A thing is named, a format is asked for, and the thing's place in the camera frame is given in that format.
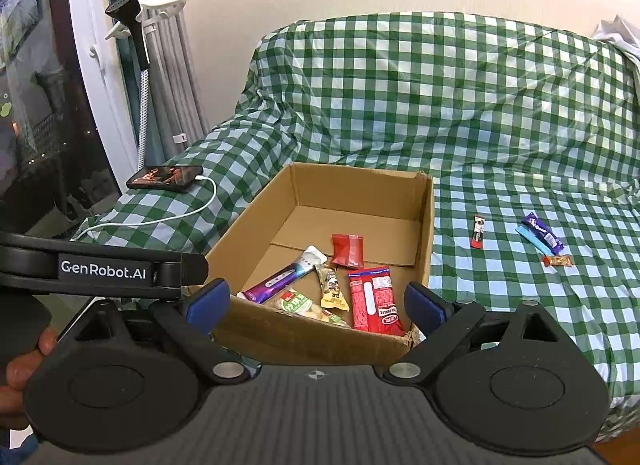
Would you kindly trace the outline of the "person's left hand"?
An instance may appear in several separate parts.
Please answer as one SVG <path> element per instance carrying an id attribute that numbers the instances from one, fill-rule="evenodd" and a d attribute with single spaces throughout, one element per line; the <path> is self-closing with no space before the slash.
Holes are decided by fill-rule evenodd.
<path id="1" fill-rule="evenodd" d="M 28 422 L 24 415 L 23 391 L 44 359 L 56 345 L 56 332 L 49 326 L 39 336 L 36 349 L 25 355 L 19 355 L 6 366 L 6 385 L 1 387 L 0 409 L 1 427 L 10 430 L 23 430 Z"/>

